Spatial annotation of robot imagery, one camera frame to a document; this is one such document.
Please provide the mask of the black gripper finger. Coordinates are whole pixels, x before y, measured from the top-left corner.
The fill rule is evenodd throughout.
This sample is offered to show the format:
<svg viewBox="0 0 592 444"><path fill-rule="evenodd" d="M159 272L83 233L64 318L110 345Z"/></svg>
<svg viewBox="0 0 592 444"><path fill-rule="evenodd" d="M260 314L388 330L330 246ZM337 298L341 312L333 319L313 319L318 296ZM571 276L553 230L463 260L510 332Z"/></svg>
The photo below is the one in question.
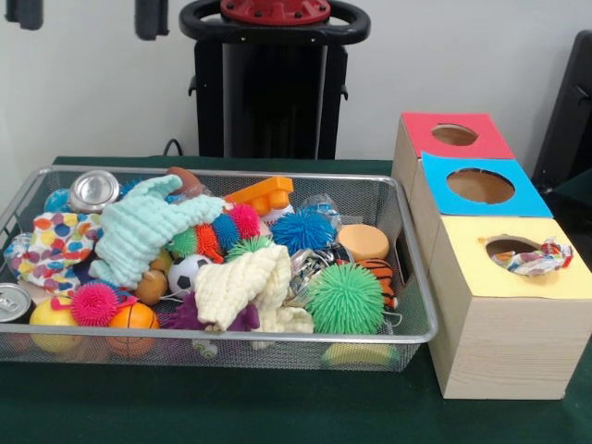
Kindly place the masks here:
<svg viewBox="0 0 592 444"><path fill-rule="evenodd" d="M155 41L168 36L168 1L136 0L135 33L142 41Z"/></svg>
<svg viewBox="0 0 592 444"><path fill-rule="evenodd" d="M26 31L37 31L43 25L43 0L6 0L5 19Z"/></svg>

